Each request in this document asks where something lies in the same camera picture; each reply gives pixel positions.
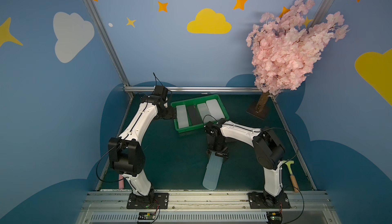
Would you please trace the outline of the light teal frosted pencil case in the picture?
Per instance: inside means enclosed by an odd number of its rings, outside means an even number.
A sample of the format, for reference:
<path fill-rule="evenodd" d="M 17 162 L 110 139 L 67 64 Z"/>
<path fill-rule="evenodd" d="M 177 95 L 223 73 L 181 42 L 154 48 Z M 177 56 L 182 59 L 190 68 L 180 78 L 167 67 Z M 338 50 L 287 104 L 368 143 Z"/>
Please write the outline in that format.
<path fill-rule="evenodd" d="M 203 179 L 203 187 L 208 190 L 215 190 L 219 180 L 223 158 L 211 153 Z"/>

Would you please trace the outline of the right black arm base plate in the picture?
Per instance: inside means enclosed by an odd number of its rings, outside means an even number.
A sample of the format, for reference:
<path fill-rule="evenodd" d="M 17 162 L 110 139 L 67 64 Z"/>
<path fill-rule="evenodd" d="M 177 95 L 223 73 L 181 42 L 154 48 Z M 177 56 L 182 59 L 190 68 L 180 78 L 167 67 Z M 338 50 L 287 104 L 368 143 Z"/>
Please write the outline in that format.
<path fill-rule="evenodd" d="M 280 192 L 272 196 L 267 192 L 249 192 L 248 201 L 251 209 L 290 209 L 287 194 Z"/>

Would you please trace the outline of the white opaque pencil case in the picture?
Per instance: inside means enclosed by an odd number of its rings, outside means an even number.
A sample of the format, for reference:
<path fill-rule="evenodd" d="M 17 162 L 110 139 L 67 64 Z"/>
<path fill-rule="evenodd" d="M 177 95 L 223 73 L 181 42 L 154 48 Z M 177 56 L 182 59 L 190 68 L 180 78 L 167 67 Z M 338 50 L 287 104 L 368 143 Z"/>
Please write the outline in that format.
<path fill-rule="evenodd" d="M 217 101 L 217 99 L 211 99 L 206 101 L 207 108 L 210 112 L 210 115 L 216 120 L 225 118 L 225 115 Z"/>

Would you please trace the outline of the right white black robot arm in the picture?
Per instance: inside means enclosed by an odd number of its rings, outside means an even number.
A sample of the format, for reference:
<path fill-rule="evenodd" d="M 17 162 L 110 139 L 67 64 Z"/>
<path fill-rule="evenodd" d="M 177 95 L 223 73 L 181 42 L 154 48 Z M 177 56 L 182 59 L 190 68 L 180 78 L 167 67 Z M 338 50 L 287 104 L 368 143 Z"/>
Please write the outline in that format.
<path fill-rule="evenodd" d="M 265 198 L 276 200 L 283 194 L 281 168 L 285 147 L 275 132 L 238 125 L 224 118 L 207 122 L 204 130 L 210 156 L 227 159 L 229 141 L 240 141 L 251 146 L 264 169 Z"/>

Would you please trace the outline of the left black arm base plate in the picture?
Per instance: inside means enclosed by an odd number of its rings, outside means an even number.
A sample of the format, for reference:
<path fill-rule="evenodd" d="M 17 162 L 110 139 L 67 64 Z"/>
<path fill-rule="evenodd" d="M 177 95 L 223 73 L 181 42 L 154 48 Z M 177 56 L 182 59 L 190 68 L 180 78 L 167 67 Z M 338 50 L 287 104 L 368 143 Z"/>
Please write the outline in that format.
<path fill-rule="evenodd" d="M 129 195 L 126 208 L 127 209 L 167 209 L 168 193 L 156 192 L 153 195 L 138 196 L 133 193 Z"/>

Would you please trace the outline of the green plastic storage tray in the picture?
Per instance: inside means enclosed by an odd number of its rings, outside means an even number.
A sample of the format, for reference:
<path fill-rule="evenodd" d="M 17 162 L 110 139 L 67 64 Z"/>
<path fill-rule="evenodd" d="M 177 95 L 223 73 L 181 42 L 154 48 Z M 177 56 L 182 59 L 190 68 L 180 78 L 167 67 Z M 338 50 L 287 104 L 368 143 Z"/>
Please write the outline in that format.
<path fill-rule="evenodd" d="M 187 106 L 191 106 L 191 105 L 195 105 L 196 108 L 197 108 L 197 104 L 206 103 L 207 100 L 211 100 L 211 99 L 217 99 L 217 101 L 218 101 L 218 103 L 219 103 L 219 105 L 220 105 L 220 107 L 221 107 L 221 109 L 222 109 L 222 111 L 223 111 L 223 113 L 225 115 L 225 119 L 229 119 L 230 116 L 229 116 L 229 114 L 228 114 L 228 112 L 227 112 L 227 110 L 226 110 L 226 108 L 225 108 L 225 106 L 224 106 L 220 96 L 217 95 L 217 94 L 207 95 L 207 96 L 202 96 L 202 97 L 196 97 L 196 98 L 191 98 L 191 99 L 186 99 L 186 100 L 181 100 L 181 101 L 175 101 L 175 102 L 171 103 L 171 106 L 175 110 L 177 110 L 176 107 L 179 106 L 179 105 L 185 105 L 186 107 Z M 175 130 L 178 133 L 185 133 L 185 132 L 189 132 L 189 131 L 198 130 L 198 129 L 203 128 L 204 125 L 206 125 L 206 124 L 202 123 L 200 125 L 193 126 L 188 114 L 187 114 L 187 116 L 188 116 L 189 127 L 183 128 L 183 129 L 179 129 L 178 128 L 177 118 L 174 119 Z"/>

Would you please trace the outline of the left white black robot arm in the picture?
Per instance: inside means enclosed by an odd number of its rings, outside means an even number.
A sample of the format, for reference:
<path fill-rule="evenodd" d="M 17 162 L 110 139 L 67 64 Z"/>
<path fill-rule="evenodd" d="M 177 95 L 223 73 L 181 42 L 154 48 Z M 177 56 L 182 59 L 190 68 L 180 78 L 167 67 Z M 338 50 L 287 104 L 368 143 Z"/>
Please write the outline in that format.
<path fill-rule="evenodd" d="M 152 94 L 144 95 L 138 111 L 126 129 L 108 142 L 110 167 L 127 180 L 133 194 L 147 197 L 153 191 L 144 165 L 146 157 L 141 143 L 151 122 L 158 119 L 176 119 L 175 109 L 168 104 L 169 90 L 157 85 Z"/>

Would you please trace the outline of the black pencil case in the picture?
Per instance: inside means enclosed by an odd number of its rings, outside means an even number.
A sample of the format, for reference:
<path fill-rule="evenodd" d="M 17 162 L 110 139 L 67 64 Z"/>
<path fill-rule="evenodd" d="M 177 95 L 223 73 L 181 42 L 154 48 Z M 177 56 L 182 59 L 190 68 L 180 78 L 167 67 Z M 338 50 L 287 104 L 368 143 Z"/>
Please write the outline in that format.
<path fill-rule="evenodd" d="M 187 106 L 186 109 L 193 126 L 200 125 L 203 123 L 195 105 Z"/>

